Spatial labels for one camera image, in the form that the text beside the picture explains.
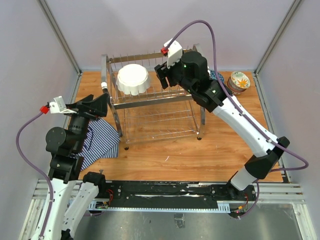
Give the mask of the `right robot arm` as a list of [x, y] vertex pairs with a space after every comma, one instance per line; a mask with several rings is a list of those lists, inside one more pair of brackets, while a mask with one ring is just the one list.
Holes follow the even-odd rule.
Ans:
[[154, 69], [163, 89], [179, 85], [208, 112], [227, 123], [249, 146], [253, 155], [228, 181], [227, 196], [240, 199], [245, 188], [264, 179], [283, 155], [290, 141], [277, 137], [257, 122], [220, 79], [210, 77], [207, 59], [197, 51], [171, 54]]

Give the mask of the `grey leaf pattern bowl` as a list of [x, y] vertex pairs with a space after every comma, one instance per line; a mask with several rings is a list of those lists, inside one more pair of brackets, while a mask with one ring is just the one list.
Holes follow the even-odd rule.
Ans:
[[233, 82], [233, 80], [232, 80], [231, 77], [228, 78], [227, 84], [228, 84], [229, 87], [240, 88], [239, 86], [237, 86], [237, 85]]

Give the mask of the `pink floral bowl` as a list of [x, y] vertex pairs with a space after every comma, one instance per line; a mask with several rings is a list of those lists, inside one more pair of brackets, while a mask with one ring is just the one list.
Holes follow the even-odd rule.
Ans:
[[247, 89], [246, 88], [241, 88], [239, 86], [237, 86], [232, 80], [228, 80], [227, 81], [227, 86], [228, 88], [231, 90], [231, 92], [234, 94], [234, 95], [238, 95], [240, 93], [243, 93], [244, 91], [246, 91]]

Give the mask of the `white scalloped bowl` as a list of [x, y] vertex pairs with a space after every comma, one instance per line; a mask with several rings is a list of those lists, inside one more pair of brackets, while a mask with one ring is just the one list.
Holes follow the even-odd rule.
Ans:
[[117, 73], [118, 90], [126, 95], [138, 96], [151, 86], [148, 70], [140, 64], [127, 64]]

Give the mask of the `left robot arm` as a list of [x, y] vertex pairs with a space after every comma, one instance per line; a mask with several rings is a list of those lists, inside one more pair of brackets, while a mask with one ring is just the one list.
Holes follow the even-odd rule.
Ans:
[[76, 197], [71, 200], [77, 184], [84, 157], [80, 156], [87, 138], [90, 121], [105, 117], [109, 95], [97, 98], [92, 94], [70, 104], [61, 96], [46, 106], [51, 114], [70, 116], [67, 128], [53, 127], [45, 137], [46, 151], [51, 154], [48, 191], [33, 240], [72, 240], [79, 223], [93, 199], [107, 193], [106, 178], [101, 173], [90, 172], [85, 177]]

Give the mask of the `steel two-tier dish rack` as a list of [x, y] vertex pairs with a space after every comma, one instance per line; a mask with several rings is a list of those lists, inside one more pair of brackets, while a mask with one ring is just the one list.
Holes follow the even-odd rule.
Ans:
[[[109, 109], [125, 150], [151, 141], [204, 137], [205, 109], [193, 106], [192, 96], [178, 85], [162, 88], [154, 68], [164, 62], [160, 52], [101, 56], [101, 88], [109, 94]], [[128, 64], [140, 64], [148, 70], [150, 87], [144, 93], [125, 94], [116, 85], [119, 70]]]

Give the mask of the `red diamond pattern bowl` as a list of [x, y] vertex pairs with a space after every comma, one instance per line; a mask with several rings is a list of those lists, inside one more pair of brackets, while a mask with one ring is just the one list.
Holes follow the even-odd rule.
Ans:
[[223, 75], [220, 72], [218, 72], [217, 75], [216, 75], [216, 72], [213, 69], [209, 69], [208, 72], [209, 72], [209, 76], [210, 76], [211, 79], [218, 80], [218, 78], [217, 78], [217, 75], [218, 75], [219, 79], [222, 82], [224, 82], [225, 79], [224, 79]]

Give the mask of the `black diamond pattern bowl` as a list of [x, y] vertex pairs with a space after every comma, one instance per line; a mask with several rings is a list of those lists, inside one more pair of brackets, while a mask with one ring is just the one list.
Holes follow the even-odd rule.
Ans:
[[239, 95], [241, 93], [243, 93], [246, 89], [243, 88], [234, 88], [231, 86], [228, 86], [228, 88], [230, 89], [230, 91], [232, 92], [233, 95]]

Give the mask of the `orange green leaf bowl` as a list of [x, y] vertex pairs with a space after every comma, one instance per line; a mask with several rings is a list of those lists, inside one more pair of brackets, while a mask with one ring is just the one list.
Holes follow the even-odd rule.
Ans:
[[231, 82], [240, 90], [246, 90], [251, 86], [251, 81], [247, 75], [240, 71], [234, 71], [230, 75]]

